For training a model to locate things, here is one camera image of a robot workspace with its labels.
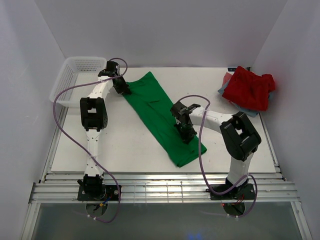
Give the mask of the green t shirt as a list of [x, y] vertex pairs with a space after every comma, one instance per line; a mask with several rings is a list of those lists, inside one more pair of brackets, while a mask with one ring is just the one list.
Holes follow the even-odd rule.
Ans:
[[176, 120], [170, 112], [173, 102], [152, 72], [127, 84], [131, 94], [124, 95], [124, 98], [166, 151], [173, 164], [181, 168], [197, 159], [199, 157], [198, 137], [194, 137], [188, 144], [183, 143], [174, 127]]

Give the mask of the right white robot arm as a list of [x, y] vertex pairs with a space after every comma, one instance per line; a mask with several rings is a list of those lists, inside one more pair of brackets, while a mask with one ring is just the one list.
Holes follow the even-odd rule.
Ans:
[[262, 139], [248, 116], [239, 111], [236, 114], [219, 113], [203, 108], [199, 104], [185, 106], [177, 101], [170, 109], [175, 118], [174, 125], [182, 139], [189, 144], [197, 133], [194, 125], [200, 129], [208, 128], [222, 135], [226, 150], [230, 155], [230, 168], [224, 184], [212, 185], [208, 182], [208, 191], [215, 196], [229, 196], [237, 199], [244, 193], [248, 184], [249, 166]]

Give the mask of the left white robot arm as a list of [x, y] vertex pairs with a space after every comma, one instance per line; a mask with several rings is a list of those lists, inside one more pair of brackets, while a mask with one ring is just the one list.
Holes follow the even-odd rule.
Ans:
[[100, 155], [100, 138], [108, 125], [108, 114], [105, 98], [111, 88], [120, 95], [130, 95], [132, 92], [128, 83], [120, 74], [120, 65], [113, 58], [106, 62], [106, 67], [98, 73], [99, 83], [90, 94], [79, 101], [81, 124], [85, 130], [89, 151], [83, 181], [79, 182], [83, 192], [95, 200], [106, 195], [103, 185], [104, 170], [98, 166]]

